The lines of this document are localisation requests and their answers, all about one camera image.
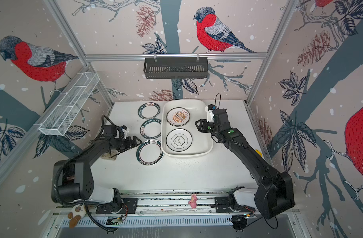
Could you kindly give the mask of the orange sunburst plate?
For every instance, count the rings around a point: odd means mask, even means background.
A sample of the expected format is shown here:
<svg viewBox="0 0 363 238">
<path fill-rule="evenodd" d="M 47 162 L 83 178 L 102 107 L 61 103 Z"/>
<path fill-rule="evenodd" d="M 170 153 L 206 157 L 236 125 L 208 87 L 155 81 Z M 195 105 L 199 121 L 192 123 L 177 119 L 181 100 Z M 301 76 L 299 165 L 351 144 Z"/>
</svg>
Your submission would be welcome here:
<svg viewBox="0 0 363 238">
<path fill-rule="evenodd" d="M 190 113 L 187 109 L 176 107 L 168 111 L 167 122 L 174 127 L 182 127 L 190 120 Z"/>
</svg>

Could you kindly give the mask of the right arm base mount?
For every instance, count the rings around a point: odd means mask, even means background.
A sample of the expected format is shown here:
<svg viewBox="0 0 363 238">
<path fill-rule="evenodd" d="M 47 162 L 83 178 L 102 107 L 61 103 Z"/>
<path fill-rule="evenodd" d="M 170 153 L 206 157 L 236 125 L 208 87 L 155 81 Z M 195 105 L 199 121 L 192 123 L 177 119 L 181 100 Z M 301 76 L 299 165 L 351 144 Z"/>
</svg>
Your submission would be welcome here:
<svg viewBox="0 0 363 238">
<path fill-rule="evenodd" d="M 215 197 L 211 208 L 217 213 L 255 213 L 255 193 L 254 189 L 236 187 L 227 196 Z"/>
</svg>

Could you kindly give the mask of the white plate with green emblem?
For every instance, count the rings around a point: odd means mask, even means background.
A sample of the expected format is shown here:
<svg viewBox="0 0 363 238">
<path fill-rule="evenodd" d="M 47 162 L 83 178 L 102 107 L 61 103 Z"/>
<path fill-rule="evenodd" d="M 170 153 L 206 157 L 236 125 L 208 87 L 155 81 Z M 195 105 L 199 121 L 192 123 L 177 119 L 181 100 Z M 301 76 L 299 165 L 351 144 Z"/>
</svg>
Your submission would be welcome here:
<svg viewBox="0 0 363 238">
<path fill-rule="evenodd" d="M 174 152 L 183 152 L 187 150 L 193 142 L 192 135 L 185 129 L 172 130 L 166 136 L 167 147 Z"/>
</svg>

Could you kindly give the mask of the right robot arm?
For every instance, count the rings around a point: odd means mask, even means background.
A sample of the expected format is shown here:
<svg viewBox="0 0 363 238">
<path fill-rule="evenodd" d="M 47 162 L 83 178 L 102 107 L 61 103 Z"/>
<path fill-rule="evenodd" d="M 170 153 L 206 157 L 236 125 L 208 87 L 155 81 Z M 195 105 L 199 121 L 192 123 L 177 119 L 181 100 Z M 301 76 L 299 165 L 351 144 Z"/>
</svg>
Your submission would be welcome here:
<svg viewBox="0 0 363 238">
<path fill-rule="evenodd" d="M 209 133 L 216 143 L 223 144 L 247 167 L 257 182 L 255 204 L 261 215 L 271 219 L 295 206 L 293 182 L 286 172 L 268 164 L 247 142 L 244 135 L 232 128 L 226 109 L 211 104 L 206 107 L 207 119 L 195 122 L 199 132 Z"/>
</svg>

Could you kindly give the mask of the green red rim plate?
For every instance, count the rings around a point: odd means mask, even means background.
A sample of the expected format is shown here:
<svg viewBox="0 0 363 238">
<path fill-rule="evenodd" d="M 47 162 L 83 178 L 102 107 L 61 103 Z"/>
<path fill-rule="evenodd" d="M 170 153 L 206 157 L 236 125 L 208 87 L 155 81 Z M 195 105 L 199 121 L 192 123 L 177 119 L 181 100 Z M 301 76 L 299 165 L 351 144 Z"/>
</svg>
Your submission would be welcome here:
<svg viewBox="0 0 363 238">
<path fill-rule="evenodd" d="M 161 143 L 155 139 L 147 140 L 142 143 L 136 152 L 137 161 L 145 166 L 151 166 L 158 163 L 163 155 Z"/>
</svg>

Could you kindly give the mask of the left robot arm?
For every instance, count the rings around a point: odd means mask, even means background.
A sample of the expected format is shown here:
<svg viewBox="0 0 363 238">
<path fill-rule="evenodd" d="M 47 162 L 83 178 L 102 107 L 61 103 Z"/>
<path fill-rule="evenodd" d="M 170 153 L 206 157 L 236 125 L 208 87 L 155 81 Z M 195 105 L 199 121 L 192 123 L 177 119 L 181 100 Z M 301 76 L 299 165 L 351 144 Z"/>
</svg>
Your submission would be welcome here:
<svg viewBox="0 0 363 238">
<path fill-rule="evenodd" d="M 78 204 L 100 205 L 115 202 L 118 190 L 95 185 L 91 167 L 104 154 L 122 154 L 138 147 L 142 141 L 126 136 L 127 127 L 102 126 L 91 145 L 68 160 L 54 165 L 51 198 L 64 207 Z"/>
</svg>

